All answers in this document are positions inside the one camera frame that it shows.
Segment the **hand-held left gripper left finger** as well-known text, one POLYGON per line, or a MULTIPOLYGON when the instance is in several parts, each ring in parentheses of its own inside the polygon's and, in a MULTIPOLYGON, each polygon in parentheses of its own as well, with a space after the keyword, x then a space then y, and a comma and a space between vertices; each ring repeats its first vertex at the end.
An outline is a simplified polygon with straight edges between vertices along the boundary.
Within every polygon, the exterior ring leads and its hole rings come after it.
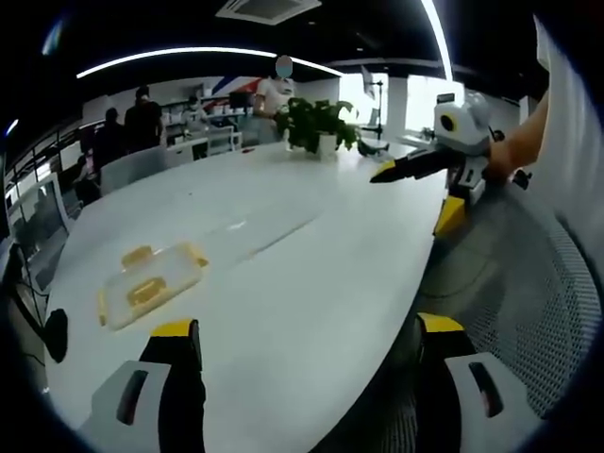
POLYGON ((93 393, 78 435, 96 452, 204 452, 202 370, 197 320, 156 327, 93 393))

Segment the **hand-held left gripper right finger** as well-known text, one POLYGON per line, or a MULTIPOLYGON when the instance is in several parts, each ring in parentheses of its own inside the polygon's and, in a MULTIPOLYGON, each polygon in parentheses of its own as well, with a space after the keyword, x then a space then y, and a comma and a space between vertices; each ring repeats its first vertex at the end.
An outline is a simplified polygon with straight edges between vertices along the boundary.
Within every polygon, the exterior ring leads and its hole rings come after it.
POLYGON ((495 355, 478 353, 462 325, 420 312, 418 452, 518 452, 542 420, 526 385, 495 355))

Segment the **person's right hand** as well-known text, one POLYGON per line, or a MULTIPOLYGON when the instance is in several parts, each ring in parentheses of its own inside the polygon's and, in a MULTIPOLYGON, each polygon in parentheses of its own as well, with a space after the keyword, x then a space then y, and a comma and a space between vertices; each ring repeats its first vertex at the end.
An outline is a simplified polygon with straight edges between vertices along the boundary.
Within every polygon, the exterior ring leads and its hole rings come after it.
POLYGON ((488 181, 504 183, 516 171, 516 143, 512 139, 491 142, 488 164, 483 174, 488 181))

